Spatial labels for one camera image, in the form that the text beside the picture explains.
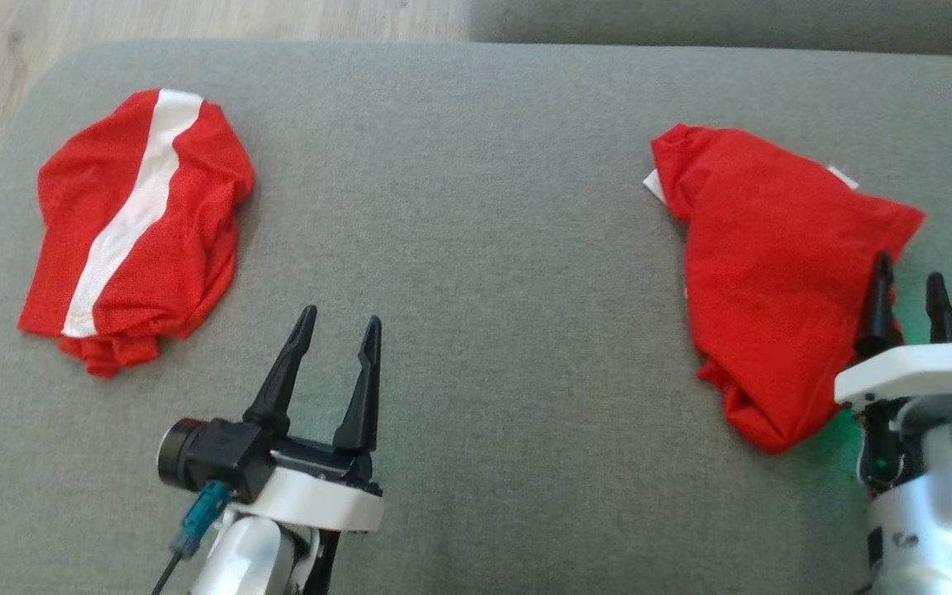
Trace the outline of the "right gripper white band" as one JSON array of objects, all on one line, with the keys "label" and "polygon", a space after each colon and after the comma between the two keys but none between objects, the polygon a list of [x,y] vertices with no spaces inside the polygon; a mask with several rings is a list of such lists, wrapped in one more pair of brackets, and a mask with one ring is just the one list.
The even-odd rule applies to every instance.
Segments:
[{"label": "right gripper white band", "polygon": [[894,263],[877,253],[866,286],[854,360],[835,377],[836,404],[864,410],[876,402],[952,394],[952,302],[942,274],[926,278],[930,344],[902,345],[894,316]]}]

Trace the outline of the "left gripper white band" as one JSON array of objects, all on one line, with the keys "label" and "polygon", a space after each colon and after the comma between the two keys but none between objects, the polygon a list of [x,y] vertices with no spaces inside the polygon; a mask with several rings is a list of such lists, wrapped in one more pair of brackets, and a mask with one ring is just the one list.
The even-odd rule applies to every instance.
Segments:
[{"label": "left gripper white band", "polygon": [[[285,436],[288,407],[299,365],[312,342],[317,306],[307,305],[279,351],[254,401],[243,413],[245,423]],[[383,490],[374,482],[373,456],[380,421],[382,322],[368,321],[358,359],[354,394],[332,445],[298,438],[277,440],[269,455],[274,463],[268,482],[252,503],[233,507],[290,527],[336,532],[374,532],[384,517]]]}]

